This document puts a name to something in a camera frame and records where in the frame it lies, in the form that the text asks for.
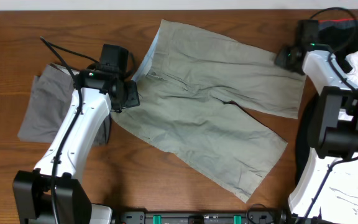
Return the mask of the khaki beige shorts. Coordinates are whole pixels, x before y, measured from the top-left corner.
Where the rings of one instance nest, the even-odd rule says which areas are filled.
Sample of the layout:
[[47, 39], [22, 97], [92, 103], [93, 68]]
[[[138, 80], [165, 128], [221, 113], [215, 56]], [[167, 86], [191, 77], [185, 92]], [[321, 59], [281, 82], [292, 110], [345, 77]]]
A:
[[224, 35], [164, 20], [133, 77], [139, 106], [112, 118], [247, 201], [287, 146], [247, 110], [295, 119], [305, 85], [304, 76], [276, 66], [274, 58]]

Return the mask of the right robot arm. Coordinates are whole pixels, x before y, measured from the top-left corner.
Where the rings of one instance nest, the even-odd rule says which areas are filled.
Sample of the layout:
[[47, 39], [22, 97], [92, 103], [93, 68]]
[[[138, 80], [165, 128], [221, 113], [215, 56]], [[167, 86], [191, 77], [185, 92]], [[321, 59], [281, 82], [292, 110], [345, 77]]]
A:
[[293, 212], [294, 223], [318, 223], [310, 217], [333, 168], [358, 160], [358, 86], [346, 77], [335, 57], [335, 49], [319, 41], [319, 22], [300, 20], [295, 43], [279, 51], [275, 64], [291, 72], [307, 75], [318, 91], [318, 100], [308, 125], [307, 143], [310, 158], [300, 180], [300, 195], [312, 188], [314, 158], [335, 157], [304, 212]]

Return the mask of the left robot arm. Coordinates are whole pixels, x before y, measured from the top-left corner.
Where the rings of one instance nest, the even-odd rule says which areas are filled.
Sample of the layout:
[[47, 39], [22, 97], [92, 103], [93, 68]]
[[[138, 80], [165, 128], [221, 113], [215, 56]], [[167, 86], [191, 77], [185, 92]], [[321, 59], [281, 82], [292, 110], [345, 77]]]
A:
[[91, 203], [81, 183], [98, 129], [112, 112], [139, 106], [136, 83], [118, 73], [82, 70], [55, 139], [13, 192], [20, 223], [113, 223], [111, 207]]

